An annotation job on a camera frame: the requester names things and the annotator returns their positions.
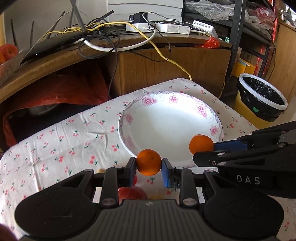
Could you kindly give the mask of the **cherry print tablecloth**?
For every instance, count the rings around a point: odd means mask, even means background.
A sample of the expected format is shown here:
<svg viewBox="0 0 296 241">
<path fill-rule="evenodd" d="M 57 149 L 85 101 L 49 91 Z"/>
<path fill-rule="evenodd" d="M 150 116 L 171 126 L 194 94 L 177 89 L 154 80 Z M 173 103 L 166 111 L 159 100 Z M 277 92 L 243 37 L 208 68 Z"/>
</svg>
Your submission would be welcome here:
<svg viewBox="0 0 296 241">
<path fill-rule="evenodd" d="M 118 120 L 135 98 L 157 91 L 184 92 L 201 99 L 219 116 L 224 138 L 249 134 L 255 127 L 209 91 L 177 78 L 137 90 L 80 112 L 11 147 L 1 159 L 1 240 L 21 237 L 14 212 L 25 198 L 84 169 L 102 172 L 124 166 L 130 155 L 118 136 Z"/>
</svg>

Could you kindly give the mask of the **white power strip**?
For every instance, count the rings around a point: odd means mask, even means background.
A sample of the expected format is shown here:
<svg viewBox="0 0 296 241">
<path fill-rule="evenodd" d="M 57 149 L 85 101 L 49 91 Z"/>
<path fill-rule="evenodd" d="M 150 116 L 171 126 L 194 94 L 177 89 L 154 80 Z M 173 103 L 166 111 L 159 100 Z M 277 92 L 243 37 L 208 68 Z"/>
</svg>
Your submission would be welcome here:
<svg viewBox="0 0 296 241">
<path fill-rule="evenodd" d="M 153 28 L 152 26 L 149 26 L 148 23 L 135 23 L 132 24 L 134 27 L 136 27 L 137 29 L 139 29 L 141 32 L 143 33 L 152 33 L 153 32 Z M 130 25 L 126 25 L 125 26 L 125 30 L 127 32 L 137 32 L 137 30 L 135 30 L 133 27 L 131 27 Z"/>
</svg>

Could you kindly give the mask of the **black power adapter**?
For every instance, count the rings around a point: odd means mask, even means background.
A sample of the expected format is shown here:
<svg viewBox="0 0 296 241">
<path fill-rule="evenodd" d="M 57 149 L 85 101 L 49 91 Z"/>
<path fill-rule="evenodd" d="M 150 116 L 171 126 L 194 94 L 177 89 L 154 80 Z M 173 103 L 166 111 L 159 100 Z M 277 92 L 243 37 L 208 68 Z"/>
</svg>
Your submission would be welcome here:
<svg viewBox="0 0 296 241">
<path fill-rule="evenodd" d="M 129 15 L 128 21 L 132 24 L 147 23 L 147 13 L 138 12 L 136 14 Z"/>
</svg>

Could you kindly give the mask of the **black wifi router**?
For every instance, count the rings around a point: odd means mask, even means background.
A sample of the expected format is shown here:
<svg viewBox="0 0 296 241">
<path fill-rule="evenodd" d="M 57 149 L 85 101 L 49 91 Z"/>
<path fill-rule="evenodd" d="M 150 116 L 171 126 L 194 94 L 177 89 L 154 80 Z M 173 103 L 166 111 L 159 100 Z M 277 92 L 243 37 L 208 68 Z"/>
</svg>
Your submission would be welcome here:
<svg viewBox="0 0 296 241">
<path fill-rule="evenodd" d="M 73 45 L 81 49 L 89 33 L 55 32 L 59 21 L 65 24 L 75 16 L 71 7 L 70 1 L 15 1 L 4 12 L 6 40 L 21 51 L 17 57 L 20 65 L 60 50 L 71 51 Z"/>
</svg>

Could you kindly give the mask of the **round red tomato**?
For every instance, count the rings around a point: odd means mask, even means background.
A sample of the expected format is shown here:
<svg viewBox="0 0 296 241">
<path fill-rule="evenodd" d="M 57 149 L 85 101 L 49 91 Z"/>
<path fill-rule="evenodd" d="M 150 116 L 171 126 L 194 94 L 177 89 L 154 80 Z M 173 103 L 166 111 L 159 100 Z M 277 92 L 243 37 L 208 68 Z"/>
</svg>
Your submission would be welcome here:
<svg viewBox="0 0 296 241">
<path fill-rule="evenodd" d="M 118 198 L 120 202 L 124 199 L 147 200 L 147 195 L 142 189 L 136 186 L 121 187 L 118 189 Z"/>
</svg>

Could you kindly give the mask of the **small red bag on desk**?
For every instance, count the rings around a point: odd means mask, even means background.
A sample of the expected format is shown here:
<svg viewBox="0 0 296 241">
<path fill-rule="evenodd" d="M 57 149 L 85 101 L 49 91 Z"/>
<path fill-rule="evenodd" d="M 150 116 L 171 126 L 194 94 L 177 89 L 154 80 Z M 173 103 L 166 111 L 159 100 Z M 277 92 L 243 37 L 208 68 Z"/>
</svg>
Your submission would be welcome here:
<svg viewBox="0 0 296 241">
<path fill-rule="evenodd" d="M 220 48 L 220 42 L 214 37 L 210 37 L 203 45 L 195 45 L 197 48 L 217 49 Z"/>
</svg>

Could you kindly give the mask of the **red plastic bag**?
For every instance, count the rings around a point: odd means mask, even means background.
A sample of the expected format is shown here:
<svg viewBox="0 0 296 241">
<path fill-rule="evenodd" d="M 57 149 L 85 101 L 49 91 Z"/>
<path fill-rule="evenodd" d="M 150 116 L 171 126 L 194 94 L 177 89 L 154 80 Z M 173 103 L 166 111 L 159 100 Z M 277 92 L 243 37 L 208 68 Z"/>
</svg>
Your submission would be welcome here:
<svg viewBox="0 0 296 241">
<path fill-rule="evenodd" d="M 32 134 L 87 106 L 107 100 L 107 86 L 100 70 L 94 73 L 52 73 L 3 102 L 3 133 L 11 147 Z"/>
</svg>

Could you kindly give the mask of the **white router box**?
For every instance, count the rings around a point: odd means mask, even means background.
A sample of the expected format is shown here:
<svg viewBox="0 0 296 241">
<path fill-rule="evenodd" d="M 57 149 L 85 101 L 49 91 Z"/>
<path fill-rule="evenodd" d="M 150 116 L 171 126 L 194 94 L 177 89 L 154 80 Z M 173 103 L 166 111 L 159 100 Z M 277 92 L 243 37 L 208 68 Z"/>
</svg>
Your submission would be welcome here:
<svg viewBox="0 0 296 241">
<path fill-rule="evenodd" d="M 162 33 L 168 34 L 190 34 L 190 27 L 183 25 L 167 24 L 167 23 L 156 23 L 156 28 Z"/>
</svg>

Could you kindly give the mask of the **white labelled box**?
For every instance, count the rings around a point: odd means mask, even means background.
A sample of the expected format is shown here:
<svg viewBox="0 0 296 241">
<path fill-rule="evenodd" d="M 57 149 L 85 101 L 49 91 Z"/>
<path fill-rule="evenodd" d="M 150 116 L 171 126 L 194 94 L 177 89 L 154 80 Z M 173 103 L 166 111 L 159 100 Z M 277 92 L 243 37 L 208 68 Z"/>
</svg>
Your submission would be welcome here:
<svg viewBox="0 0 296 241">
<path fill-rule="evenodd" d="M 203 31 L 205 33 L 210 34 L 212 37 L 214 37 L 216 39 L 219 38 L 218 35 L 217 35 L 217 32 L 216 32 L 215 28 L 212 25 L 203 23 L 201 21 L 194 20 L 192 22 L 192 26 L 193 26 L 193 28 L 195 28 L 197 30 L 201 30 L 201 31 Z"/>
</svg>

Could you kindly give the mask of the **black metal shelf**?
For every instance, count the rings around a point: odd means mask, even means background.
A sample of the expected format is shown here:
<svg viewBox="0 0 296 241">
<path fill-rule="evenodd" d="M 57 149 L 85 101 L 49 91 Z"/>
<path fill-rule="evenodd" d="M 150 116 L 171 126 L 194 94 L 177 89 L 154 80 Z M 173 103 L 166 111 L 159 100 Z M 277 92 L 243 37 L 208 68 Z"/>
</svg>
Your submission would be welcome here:
<svg viewBox="0 0 296 241">
<path fill-rule="evenodd" d="M 183 20 L 211 25 L 218 37 L 232 45 L 227 77 L 239 52 L 262 77 L 274 48 L 275 12 L 267 1 L 185 1 Z"/>
</svg>

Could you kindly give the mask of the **wooden desk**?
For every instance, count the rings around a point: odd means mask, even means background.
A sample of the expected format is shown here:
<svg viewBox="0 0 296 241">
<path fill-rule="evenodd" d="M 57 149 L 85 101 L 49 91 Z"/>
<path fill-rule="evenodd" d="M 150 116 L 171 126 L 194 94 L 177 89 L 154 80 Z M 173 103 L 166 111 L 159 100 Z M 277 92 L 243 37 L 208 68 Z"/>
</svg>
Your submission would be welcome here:
<svg viewBox="0 0 296 241">
<path fill-rule="evenodd" d="M 114 79 L 111 92 L 123 95 L 134 90 L 184 77 L 209 90 L 215 96 L 222 92 L 231 59 L 230 43 L 221 41 L 216 49 L 204 48 L 208 37 L 165 34 L 156 36 L 154 44 L 131 52 L 110 53 L 100 57 L 102 71 Z M 78 51 L 59 51 L 23 65 L 1 86 L 1 101 L 33 82 L 84 61 Z"/>
</svg>

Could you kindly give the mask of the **yellow trash bin black liner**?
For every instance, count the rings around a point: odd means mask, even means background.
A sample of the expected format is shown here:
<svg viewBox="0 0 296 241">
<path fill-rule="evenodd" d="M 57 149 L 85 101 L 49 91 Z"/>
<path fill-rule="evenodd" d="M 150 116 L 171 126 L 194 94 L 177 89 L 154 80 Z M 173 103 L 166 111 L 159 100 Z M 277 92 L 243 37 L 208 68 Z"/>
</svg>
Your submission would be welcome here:
<svg viewBox="0 0 296 241">
<path fill-rule="evenodd" d="M 236 87 L 234 110 L 258 129 L 269 127 L 287 109 L 284 95 L 258 76 L 242 73 Z"/>
</svg>

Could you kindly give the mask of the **glass fruit bowl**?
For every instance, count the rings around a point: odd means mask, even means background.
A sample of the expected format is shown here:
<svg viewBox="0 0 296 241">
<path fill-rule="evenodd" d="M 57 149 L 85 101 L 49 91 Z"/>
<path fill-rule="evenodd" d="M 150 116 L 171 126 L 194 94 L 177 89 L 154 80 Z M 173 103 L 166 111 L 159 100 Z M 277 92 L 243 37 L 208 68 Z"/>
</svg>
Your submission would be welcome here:
<svg viewBox="0 0 296 241">
<path fill-rule="evenodd" d="M 7 80 L 23 65 L 23 60 L 27 56 L 28 50 L 22 50 L 15 57 L 1 64 L 0 69 L 0 86 L 7 82 Z"/>
</svg>

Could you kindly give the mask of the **white floral plate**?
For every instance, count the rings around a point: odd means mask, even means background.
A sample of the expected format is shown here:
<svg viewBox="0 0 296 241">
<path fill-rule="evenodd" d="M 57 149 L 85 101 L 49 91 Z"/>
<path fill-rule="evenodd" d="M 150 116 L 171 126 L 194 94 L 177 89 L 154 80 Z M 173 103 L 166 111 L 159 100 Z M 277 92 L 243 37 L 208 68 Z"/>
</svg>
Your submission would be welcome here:
<svg viewBox="0 0 296 241">
<path fill-rule="evenodd" d="M 174 167 L 192 168 L 192 137 L 205 135 L 220 142 L 223 127 L 215 111 L 202 100 L 185 93 L 159 91 L 140 96 L 125 107 L 118 121 L 118 134 L 134 157 L 151 149 Z"/>
</svg>

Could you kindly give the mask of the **small orange mandarin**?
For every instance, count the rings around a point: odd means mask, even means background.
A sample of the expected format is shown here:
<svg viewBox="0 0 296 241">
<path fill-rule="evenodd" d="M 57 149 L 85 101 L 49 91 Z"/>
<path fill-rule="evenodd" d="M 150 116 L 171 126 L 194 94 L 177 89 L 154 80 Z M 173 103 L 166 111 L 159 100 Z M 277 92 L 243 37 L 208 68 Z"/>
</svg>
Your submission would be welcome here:
<svg viewBox="0 0 296 241">
<path fill-rule="evenodd" d="M 162 166 L 161 156 L 154 150 L 145 149 L 136 158 L 137 169 L 145 176 L 157 174 Z"/>
<path fill-rule="evenodd" d="M 214 150 L 214 142 L 205 135 L 195 135 L 189 142 L 189 151 L 194 155 L 197 152 L 211 152 Z"/>
</svg>

